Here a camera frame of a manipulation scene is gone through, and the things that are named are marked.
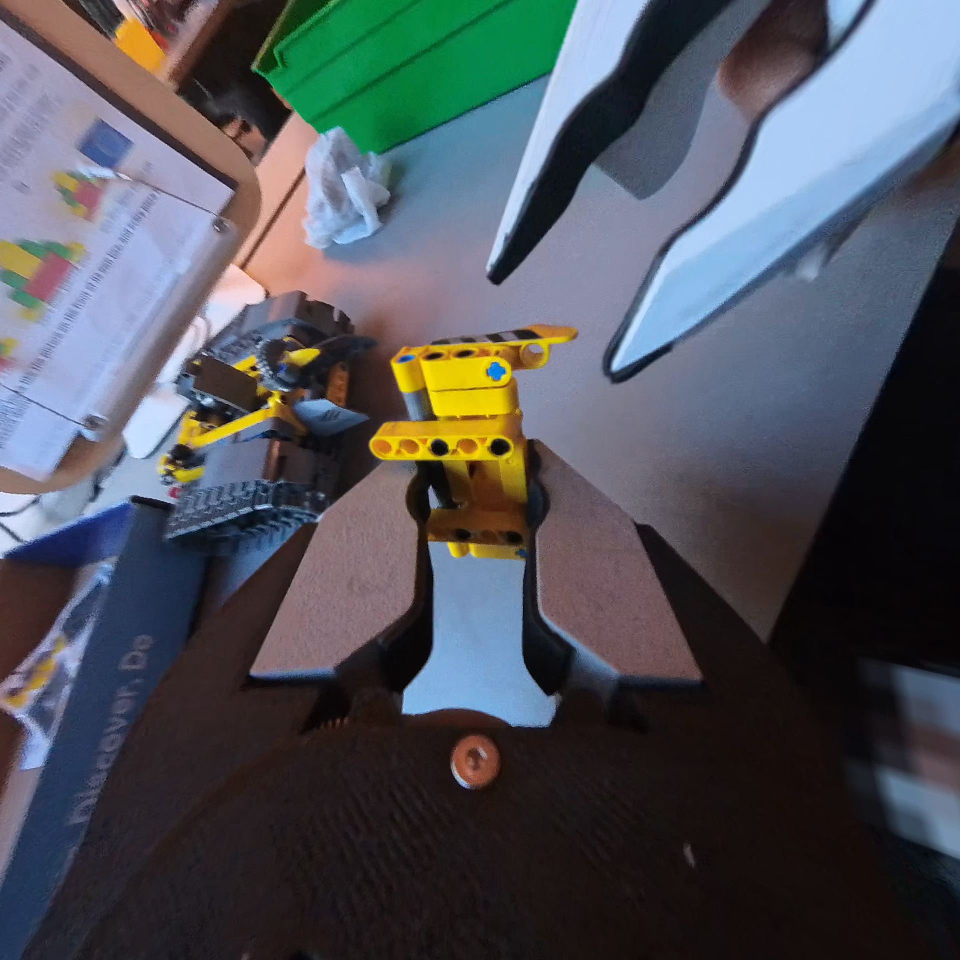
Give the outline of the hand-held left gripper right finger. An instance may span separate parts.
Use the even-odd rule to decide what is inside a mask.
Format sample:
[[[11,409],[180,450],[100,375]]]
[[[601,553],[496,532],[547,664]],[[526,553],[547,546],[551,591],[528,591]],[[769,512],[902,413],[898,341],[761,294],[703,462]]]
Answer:
[[[547,695],[695,690],[704,675],[632,517],[530,444],[522,656]]]

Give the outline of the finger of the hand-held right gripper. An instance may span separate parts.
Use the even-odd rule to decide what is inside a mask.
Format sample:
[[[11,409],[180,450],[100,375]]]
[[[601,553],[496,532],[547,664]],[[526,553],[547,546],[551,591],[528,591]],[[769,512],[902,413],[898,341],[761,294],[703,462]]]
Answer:
[[[759,117],[723,188],[657,252],[605,354],[631,378],[844,234],[930,163],[959,115],[959,3],[865,2]]]
[[[657,81],[732,1],[580,1],[510,189],[486,265],[504,282],[570,205],[589,168],[628,132]]]

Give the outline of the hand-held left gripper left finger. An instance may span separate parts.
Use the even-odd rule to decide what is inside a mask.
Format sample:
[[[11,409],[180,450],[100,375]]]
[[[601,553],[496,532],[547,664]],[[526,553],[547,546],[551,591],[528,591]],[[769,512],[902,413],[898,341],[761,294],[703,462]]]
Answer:
[[[250,676],[402,695],[432,647],[427,508],[415,464],[380,464],[326,510]]]

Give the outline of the yellow grey toy brick excavator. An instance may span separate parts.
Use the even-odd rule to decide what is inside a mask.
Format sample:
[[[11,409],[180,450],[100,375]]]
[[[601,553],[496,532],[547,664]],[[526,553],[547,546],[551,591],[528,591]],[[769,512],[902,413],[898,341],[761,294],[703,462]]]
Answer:
[[[175,379],[187,408],[157,471],[164,541],[210,557],[273,545],[338,493],[354,361],[376,345],[301,291],[245,306]]]

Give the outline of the yellow striped toy brick assembly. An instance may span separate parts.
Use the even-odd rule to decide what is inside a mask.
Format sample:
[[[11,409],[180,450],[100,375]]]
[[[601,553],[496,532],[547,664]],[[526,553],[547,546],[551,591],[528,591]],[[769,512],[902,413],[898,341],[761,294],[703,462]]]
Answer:
[[[577,336],[572,326],[532,323],[405,346],[390,360],[407,417],[383,423],[369,449],[416,465],[437,501],[426,537],[452,557],[526,559],[529,456],[517,375],[543,368],[552,348]]]

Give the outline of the person's right hand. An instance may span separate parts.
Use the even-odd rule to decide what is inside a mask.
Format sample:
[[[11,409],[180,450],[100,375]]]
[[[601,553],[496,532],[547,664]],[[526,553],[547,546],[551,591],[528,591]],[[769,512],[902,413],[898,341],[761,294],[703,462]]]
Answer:
[[[721,62],[717,85],[753,122],[818,66],[828,36],[825,1],[773,1]]]

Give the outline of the green plastic bin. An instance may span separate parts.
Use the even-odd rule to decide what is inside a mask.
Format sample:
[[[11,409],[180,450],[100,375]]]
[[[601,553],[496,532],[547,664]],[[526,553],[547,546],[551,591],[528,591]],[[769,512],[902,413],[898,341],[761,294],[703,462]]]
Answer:
[[[317,133],[384,154],[548,74],[575,1],[293,1],[251,65]]]

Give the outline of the crumpled white plastic wrap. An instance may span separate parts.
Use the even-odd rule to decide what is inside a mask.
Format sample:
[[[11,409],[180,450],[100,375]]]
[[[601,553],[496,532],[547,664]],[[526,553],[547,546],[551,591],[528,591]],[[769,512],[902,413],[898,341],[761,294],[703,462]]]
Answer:
[[[320,134],[304,162],[307,199],[303,229],[315,250],[345,246],[376,234],[379,210],[391,198],[390,162],[361,151],[337,126]]]

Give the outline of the brown cardboard box grey flap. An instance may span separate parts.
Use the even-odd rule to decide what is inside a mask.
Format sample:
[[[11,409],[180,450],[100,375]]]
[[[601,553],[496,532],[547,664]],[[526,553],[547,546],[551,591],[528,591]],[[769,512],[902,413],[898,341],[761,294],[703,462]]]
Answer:
[[[80,568],[116,557],[44,764],[17,767],[2,710],[1,956],[20,958],[78,851],[107,774],[148,695],[186,646],[207,561],[164,540],[171,507],[134,497],[2,558],[2,681],[44,638]]]

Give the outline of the yellow black sticker leaflet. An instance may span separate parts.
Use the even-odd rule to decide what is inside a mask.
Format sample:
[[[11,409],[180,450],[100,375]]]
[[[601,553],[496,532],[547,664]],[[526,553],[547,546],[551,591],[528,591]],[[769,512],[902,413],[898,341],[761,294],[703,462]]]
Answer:
[[[46,761],[114,574],[116,557],[78,570],[75,587],[44,637],[2,680],[1,707],[19,727],[16,767]]]

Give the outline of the printed instruction sheet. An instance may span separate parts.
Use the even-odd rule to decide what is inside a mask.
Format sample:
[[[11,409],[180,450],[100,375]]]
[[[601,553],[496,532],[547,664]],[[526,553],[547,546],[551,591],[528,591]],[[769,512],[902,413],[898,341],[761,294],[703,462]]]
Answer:
[[[235,181],[2,13],[2,469],[105,437]]]

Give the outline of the instruction sheet on board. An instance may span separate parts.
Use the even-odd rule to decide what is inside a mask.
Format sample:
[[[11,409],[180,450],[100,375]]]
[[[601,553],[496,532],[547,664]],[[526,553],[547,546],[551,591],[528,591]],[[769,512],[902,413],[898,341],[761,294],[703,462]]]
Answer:
[[[145,352],[139,372],[123,393],[118,413],[112,417],[104,437],[74,441],[52,479],[45,483],[32,482],[2,468],[2,493],[25,496],[71,486],[101,467],[108,455],[118,449],[122,432],[138,405],[255,225],[260,190],[252,162],[231,139],[166,84],[137,66],[65,3],[2,2],[2,14],[22,21],[55,52],[66,54],[92,79],[118,94],[125,104],[144,114],[163,133],[194,153],[202,164],[233,180],[236,186],[233,199],[215,224],[220,234],[217,251],[208,260],[195,264],[185,293],[178,296],[171,317]]]

